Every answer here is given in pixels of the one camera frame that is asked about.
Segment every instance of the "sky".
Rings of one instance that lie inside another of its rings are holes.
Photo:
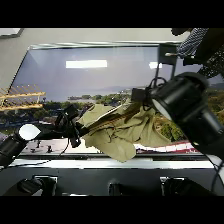
[[[105,68],[66,68],[66,61],[107,60]],[[69,96],[107,95],[126,88],[145,86],[155,76],[149,63],[157,62],[157,47],[114,47],[29,50],[13,86],[36,84],[47,100],[66,101]],[[183,66],[176,73],[197,72],[201,66]],[[162,65],[159,76],[170,79],[172,67]],[[211,84],[223,82],[220,77]]]

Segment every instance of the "yellow structure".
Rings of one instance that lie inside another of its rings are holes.
[[[37,85],[0,88],[0,111],[42,108],[40,96],[45,96]]]

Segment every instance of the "beige cloth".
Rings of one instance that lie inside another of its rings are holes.
[[[170,140],[156,131],[154,115],[154,109],[144,111],[140,103],[127,101],[117,108],[95,104],[78,122],[91,130],[83,137],[86,147],[94,146],[125,162],[136,155],[133,144],[149,147],[170,144]]]

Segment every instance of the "television screen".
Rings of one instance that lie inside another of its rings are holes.
[[[74,104],[80,117],[83,108],[94,104],[119,106],[124,103],[128,94],[123,93],[133,87],[149,85],[155,76],[157,67],[156,46],[130,47],[87,47],[68,49],[33,49],[28,50],[12,83],[10,91],[17,88],[36,87],[45,96],[39,100],[43,108],[26,110],[1,111],[0,138],[6,136],[25,123],[54,123],[58,111]],[[178,59],[175,75],[183,72],[197,72],[200,65],[183,66]],[[159,65],[159,76],[170,79],[172,67]],[[210,108],[224,123],[224,84],[222,77],[216,76],[209,80],[208,101]],[[27,105],[33,97],[22,97]],[[167,121],[162,115],[157,115],[155,127],[159,133],[172,142],[171,146],[150,148],[137,144],[138,153],[167,153],[186,152],[194,150],[178,127]],[[67,140],[32,141],[23,153],[60,153],[66,146]],[[77,148],[69,145],[66,153],[100,153],[94,147],[87,148],[82,144]]]

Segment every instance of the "green cloth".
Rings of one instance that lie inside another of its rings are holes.
[[[144,111],[140,103],[128,100],[117,108],[95,104],[78,122],[91,130],[83,137],[86,147],[94,146],[111,158],[125,162],[136,155],[133,144],[148,147],[170,144],[169,139],[156,131],[154,116],[154,109]]]

